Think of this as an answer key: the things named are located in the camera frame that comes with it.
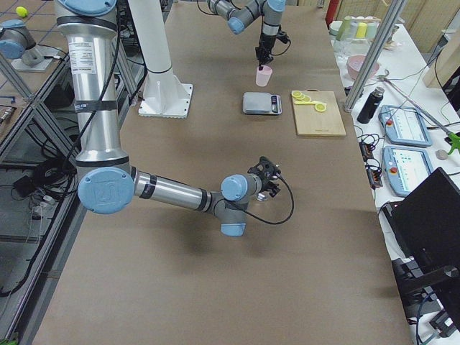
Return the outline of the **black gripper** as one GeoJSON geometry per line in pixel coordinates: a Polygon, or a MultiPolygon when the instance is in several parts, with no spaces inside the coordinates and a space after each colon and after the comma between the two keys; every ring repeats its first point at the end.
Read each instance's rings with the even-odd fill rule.
{"type": "Polygon", "coordinates": [[[268,35],[261,32],[259,37],[259,45],[255,47],[256,58],[259,65],[268,65],[273,61],[274,56],[272,49],[275,46],[276,40],[281,41],[283,44],[288,43],[288,35],[285,31],[279,30],[276,35],[268,35]]]}
{"type": "Polygon", "coordinates": [[[280,192],[279,185],[274,181],[281,176],[281,170],[267,157],[261,156],[259,162],[250,167],[247,172],[256,175],[261,180],[262,187],[260,192],[268,191],[272,198],[280,192]]]}

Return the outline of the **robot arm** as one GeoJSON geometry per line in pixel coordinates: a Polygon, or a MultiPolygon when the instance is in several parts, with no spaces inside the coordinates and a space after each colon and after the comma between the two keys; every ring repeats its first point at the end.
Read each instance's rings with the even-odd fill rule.
{"type": "MultiPolygon", "coordinates": [[[[147,69],[140,114],[184,119],[193,92],[173,72],[165,24],[158,1],[130,1],[134,28],[147,69]]],[[[245,174],[225,178],[218,192],[194,188],[142,172],[122,149],[114,68],[121,34],[115,1],[56,1],[57,27],[68,42],[81,150],[75,159],[78,197],[89,210],[116,213],[133,197],[209,213],[227,236],[243,235],[249,199],[275,196],[280,170],[266,157],[245,174]]]]}
{"type": "Polygon", "coordinates": [[[259,17],[262,18],[262,26],[259,36],[259,44],[255,47],[259,69],[273,61],[276,54],[272,54],[276,40],[283,44],[290,44],[290,38],[281,28],[282,15],[285,11],[286,1],[267,0],[249,1],[241,8],[233,5],[230,1],[207,1],[212,14],[219,15],[227,20],[230,30],[235,34],[241,34],[251,23],[259,17]]]}

